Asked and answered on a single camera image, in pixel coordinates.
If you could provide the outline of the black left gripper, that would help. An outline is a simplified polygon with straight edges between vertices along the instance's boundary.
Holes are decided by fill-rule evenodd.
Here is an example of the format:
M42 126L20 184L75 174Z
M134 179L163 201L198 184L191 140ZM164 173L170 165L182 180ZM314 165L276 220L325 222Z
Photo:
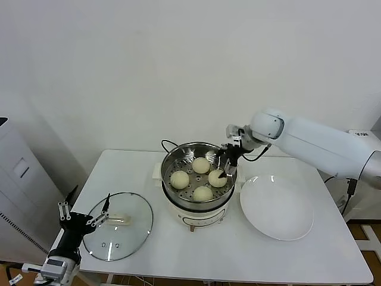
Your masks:
M64 201L57 203L60 215L60 226L63 234L57 247L49 252L49 257L60 256L68 259L81 259L79 247L83 237L94 232L94 227L101 226L109 217L110 194L105 199L101 213L97 217L88 214L71 212L73 196L78 189L76 185L65 197Z

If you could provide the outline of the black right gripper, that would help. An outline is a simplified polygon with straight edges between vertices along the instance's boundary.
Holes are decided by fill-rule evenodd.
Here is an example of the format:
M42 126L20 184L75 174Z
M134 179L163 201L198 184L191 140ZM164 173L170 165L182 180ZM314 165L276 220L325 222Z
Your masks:
M222 144L221 148L216 152L216 162L218 168L223 170L218 178L226 178L233 176L236 173L236 166L238 159L247 153L247 150L240 145L233 145L231 143ZM226 159L226 164L223 164L223 158Z

